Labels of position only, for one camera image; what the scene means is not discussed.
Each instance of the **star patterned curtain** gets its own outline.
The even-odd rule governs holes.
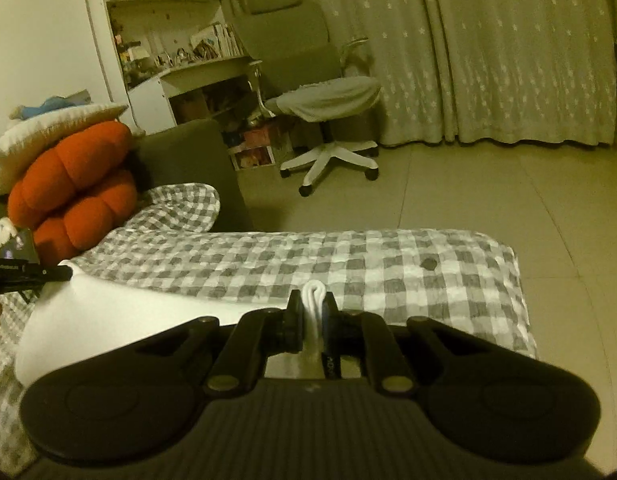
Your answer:
[[[313,1],[337,46],[369,37],[384,145],[613,142],[617,0]]]

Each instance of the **orange pillow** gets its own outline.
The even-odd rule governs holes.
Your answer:
[[[119,166],[130,149],[128,126],[99,123],[61,140],[30,165],[8,197],[8,217],[18,227],[35,228],[48,213]]]
[[[61,212],[45,219],[33,239],[42,264],[57,265],[95,247],[133,213],[137,190],[127,170],[117,170]]]

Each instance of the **gray sofa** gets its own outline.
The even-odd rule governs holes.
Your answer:
[[[221,210],[212,230],[253,230],[216,121],[191,121],[143,137],[128,154],[125,165],[133,174],[140,192],[185,182],[213,186],[220,194]],[[7,198],[0,197],[0,218],[6,216]]]

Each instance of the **white desk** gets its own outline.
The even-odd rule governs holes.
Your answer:
[[[249,57],[225,57],[174,66],[128,91],[137,125],[147,134],[177,126],[169,99],[246,74]]]

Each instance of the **white wall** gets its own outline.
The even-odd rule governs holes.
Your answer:
[[[85,0],[0,0],[0,135],[12,108],[88,89],[109,102]]]

